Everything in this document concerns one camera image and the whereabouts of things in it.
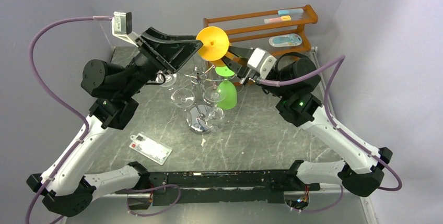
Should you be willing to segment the green plastic wine glass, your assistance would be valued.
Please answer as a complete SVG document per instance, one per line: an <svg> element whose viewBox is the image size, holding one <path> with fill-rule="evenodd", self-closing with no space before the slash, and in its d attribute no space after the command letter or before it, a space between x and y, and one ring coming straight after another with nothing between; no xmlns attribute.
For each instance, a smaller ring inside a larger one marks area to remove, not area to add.
<svg viewBox="0 0 443 224"><path fill-rule="evenodd" d="M216 67L215 72L224 78L218 85L224 98L217 103L217 106L222 110L231 110L237 105L237 90L235 85L230 81L235 76L235 73L228 67Z"/></svg>

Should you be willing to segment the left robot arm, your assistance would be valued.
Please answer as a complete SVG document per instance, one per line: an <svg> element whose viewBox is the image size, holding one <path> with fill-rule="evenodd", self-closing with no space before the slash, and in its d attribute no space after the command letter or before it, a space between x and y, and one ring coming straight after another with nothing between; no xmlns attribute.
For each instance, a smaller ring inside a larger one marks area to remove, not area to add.
<svg viewBox="0 0 443 224"><path fill-rule="evenodd" d="M144 192L150 172L134 161L110 172L89 174L98 150L123 130L138 107L134 96L160 75L176 73L203 47L196 36L173 36L154 28L137 34L114 26L112 33L133 43L138 54L127 66L89 61L81 87L95 98L83 126L56 162L43 173L32 174L28 186L52 213L73 217L94 200L120 190Z"/></svg>

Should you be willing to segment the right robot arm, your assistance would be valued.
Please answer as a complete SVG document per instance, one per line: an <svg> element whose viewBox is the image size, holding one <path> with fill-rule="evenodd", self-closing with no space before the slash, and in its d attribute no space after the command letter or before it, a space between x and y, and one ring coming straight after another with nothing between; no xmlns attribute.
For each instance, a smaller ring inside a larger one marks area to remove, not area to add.
<svg viewBox="0 0 443 224"><path fill-rule="evenodd" d="M381 188L392 151L369 144L335 119L326 100L313 94L321 81L322 68L298 52L289 52L288 56L294 61L280 67L279 58L261 48L230 46L222 62L241 84L255 82L278 97L276 109L286 122L310 132L341 157L336 162L295 161L287 175L290 188L326 183L340 185L357 196L369 196Z"/></svg>

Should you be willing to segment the orange plastic wine glass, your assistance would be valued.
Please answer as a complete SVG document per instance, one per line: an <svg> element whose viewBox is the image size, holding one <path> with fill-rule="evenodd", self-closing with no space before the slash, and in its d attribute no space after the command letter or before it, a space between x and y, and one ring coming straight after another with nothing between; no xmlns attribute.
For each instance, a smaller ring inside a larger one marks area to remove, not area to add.
<svg viewBox="0 0 443 224"><path fill-rule="evenodd" d="M196 36L196 39L203 43L203 46L197 51L200 57L213 64L216 67L225 66L223 57L233 60L235 57L228 52L231 46L227 33L215 26L209 26L202 29Z"/></svg>

